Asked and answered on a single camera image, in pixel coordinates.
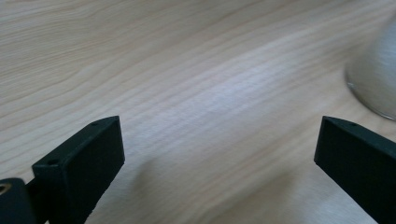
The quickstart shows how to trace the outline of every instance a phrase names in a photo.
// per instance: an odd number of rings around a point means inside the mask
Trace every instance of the light wood surface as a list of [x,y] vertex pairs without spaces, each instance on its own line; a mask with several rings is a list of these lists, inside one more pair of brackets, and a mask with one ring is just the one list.
[[314,163],[323,115],[396,140],[344,66],[392,0],[1,0],[0,178],[120,115],[87,223],[375,223]]

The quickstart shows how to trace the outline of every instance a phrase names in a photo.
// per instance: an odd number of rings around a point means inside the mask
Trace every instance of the wooden table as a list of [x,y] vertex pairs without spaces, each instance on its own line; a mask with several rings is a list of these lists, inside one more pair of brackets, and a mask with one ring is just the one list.
[[396,140],[344,66],[392,0],[0,1],[0,178],[120,115],[87,223],[375,223],[314,163],[323,115]]

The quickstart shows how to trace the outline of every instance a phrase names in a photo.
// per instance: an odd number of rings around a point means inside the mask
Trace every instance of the black rectangular part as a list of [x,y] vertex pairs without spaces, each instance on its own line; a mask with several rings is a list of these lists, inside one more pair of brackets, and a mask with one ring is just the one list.
[[124,164],[119,117],[97,120],[33,165],[49,222],[84,223]]
[[378,223],[396,223],[396,144],[356,123],[323,117],[315,163]]

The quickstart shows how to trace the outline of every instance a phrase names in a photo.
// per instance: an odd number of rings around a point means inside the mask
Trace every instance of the wood grain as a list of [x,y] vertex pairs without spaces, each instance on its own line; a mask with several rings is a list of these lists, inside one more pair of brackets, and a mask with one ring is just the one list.
[[396,140],[344,66],[392,0],[1,0],[0,178],[120,115],[87,223],[375,223],[314,163],[321,116]]

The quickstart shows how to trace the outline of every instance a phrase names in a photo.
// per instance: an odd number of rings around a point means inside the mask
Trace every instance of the screw hole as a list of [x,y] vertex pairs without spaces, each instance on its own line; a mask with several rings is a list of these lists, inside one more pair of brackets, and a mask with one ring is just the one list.
[[6,193],[11,188],[11,184],[0,184],[0,195]]
[[55,165],[55,164],[57,164],[59,161],[58,160],[50,160],[50,161],[47,161],[47,164],[48,165]]

